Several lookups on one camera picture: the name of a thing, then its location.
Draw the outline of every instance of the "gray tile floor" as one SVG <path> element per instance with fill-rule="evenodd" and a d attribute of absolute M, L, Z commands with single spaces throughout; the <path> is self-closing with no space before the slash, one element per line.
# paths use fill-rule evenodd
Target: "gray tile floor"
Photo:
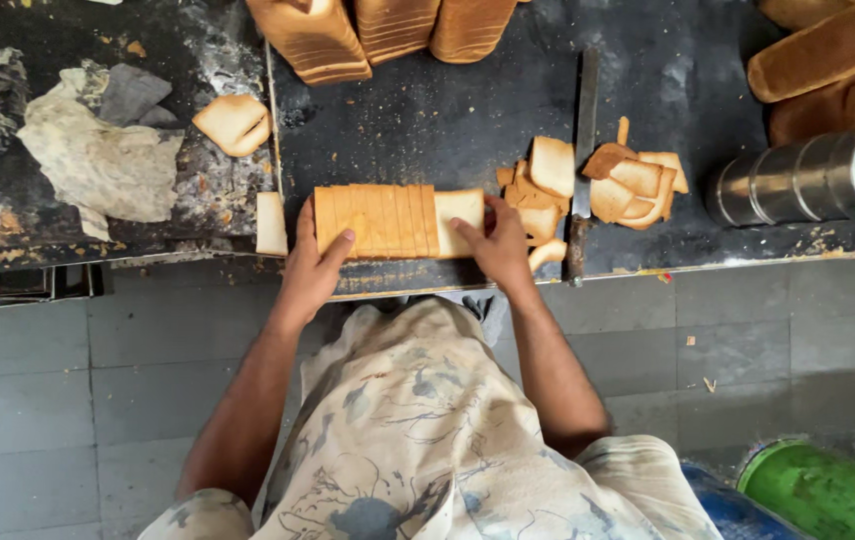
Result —
<path fill-rule="evenodd" d="M 0 540 L 136 538 L 171 503 L 278 288 L 253 259 L 111 275 L 104 298 L 0 310 Z M 855 260 L 542 294 L 619 435 L 660 436 L 722 475 L 778 436 L 855 457 Z M 337 336 L 344 311 L 319 312 L 299 361 Z M 506 325 L 493 350 L 517 378 L 513 337 Z M 282 436 L 300 403 L 292 383 Z"/>

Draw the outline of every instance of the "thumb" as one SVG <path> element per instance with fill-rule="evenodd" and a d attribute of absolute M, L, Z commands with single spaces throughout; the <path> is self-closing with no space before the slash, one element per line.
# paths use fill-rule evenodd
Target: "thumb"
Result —
<path fill-rule="evenodd" d="M 472 227 L 471 224 L 459 217 L 452 218 L 450 226 L 457 231 L 462 239 L 468 242 L 471 251 L 477 249 L 478 244 L 484 241 L 484 234 L 480 230 Z"/>
<path fill-rule="evenodd" d="M 338 234 L 338 237 L 330 243 L 330 246 L 327 247 L 327 251 L 324 253 L 324 258 L 321 259 L 321 264 L 326 268 L 337 270 L 341 264 L 344 264 L 344 260 L 348 258 L 351 246 L 354 244 L 355 232 L 348 228 Z"/>

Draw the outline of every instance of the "person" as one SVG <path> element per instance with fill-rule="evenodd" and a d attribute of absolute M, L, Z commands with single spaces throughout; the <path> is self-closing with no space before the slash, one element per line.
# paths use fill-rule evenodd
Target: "person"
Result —
<path fill-rule="evenodd" d="M 531 276 L 517 210 L 485 204 L 484 232 L 451 226 L 510 303 L 523 392 L 464 307 L 434 297 L 393 314 L 363 305 L 301 366 L 301 412 L 256 530 L 250 510 L 299 336 L 354 242 L 345 230 L 321 256 L 308 200 L 267 322 L 185 460 L 180 502 L 140 538 L 720 539 L 667 443 L 611 436 Z"/>

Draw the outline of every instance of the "green bucket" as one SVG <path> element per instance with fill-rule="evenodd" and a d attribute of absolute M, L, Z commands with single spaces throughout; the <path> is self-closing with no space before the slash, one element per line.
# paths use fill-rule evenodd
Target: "green bucket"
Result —
<path fill-rule="evenodd" d="M 800 440 L 758 451 L 737 491 L 819 540 L 855 538 L 855 461 Z"/>

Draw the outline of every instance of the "knife blade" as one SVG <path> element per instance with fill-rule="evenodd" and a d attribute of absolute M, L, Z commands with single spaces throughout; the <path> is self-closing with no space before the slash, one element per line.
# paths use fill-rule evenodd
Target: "knife blade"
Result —
<path fill-rule="evenodd" d="M 574 287 L 584 280 L 584 243 L 587 241 L 591 217 L 591 179 L 581 170 L 595 151 L 595 131 L 598 123 L 598 79 L 601 54 L 590 47 L 581 52 L 580 91 L 577 102 L 577 129 L 574 139 L 574 196 L 570 202 L 567 226 L 567 254 L 564 259 L 564 278 Z"/>

